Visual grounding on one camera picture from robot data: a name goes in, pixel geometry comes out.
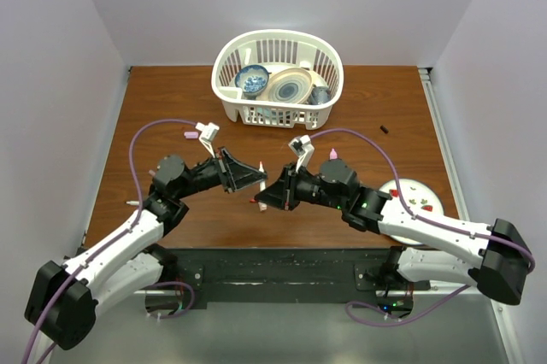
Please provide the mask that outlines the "white pink pen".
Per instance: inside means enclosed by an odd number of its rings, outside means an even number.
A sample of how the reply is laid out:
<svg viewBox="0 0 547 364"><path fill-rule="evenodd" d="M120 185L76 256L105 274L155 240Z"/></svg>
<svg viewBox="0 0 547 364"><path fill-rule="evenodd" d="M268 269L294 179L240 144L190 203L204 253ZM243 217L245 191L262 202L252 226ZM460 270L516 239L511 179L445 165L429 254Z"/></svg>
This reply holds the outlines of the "white pink pen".
<svg viewBox="0 0 547 364"><path fill-rule="evenodd" d="M262 161L259 162L259 170L260 172L266 174ZM259 191L264 191L266 189L266 179L267 179L267 176L264 175L261 181L259 182Z"/></svg>

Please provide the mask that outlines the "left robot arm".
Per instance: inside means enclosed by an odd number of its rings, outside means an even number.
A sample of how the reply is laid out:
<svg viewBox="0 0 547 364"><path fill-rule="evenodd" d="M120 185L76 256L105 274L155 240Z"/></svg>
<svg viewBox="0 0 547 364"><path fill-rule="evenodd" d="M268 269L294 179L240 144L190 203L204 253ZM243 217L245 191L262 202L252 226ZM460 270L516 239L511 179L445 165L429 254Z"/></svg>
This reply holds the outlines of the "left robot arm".
<svg viewBox="0 0 547 364"><path fill-rule="evenodd" d="M266 172L221 148L188 167L177 155L160 160L149 193L117 229L79 255L48 261L36 273L25 309L32 336L43 333L69 350L90 333L100 314L146 287L167 289L177 268L165 260L158 241L188 213L183 198L217 186L227 193L257 185Z"/></svg>

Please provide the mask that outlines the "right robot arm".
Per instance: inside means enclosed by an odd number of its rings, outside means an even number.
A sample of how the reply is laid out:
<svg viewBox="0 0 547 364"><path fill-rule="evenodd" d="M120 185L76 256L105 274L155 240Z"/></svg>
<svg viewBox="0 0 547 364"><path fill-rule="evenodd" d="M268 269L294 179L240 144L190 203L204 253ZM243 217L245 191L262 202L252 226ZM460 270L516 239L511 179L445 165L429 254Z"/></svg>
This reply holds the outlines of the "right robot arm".
<svg viewBox="0 0 547 364"><path fill-rule="evenodd" d="M380 277L390 289L435 280L473 286L500 303L521 302L531 268L530 250L506 220L488 225L406 209L399 199L362 184L340 159L324 162L317 174L295 163L286 165L274 183L256 194L256 200L285 211L301 202L335 208L359 232L404 237L432 248L431 255L405 249L386 263Z"/></svg>

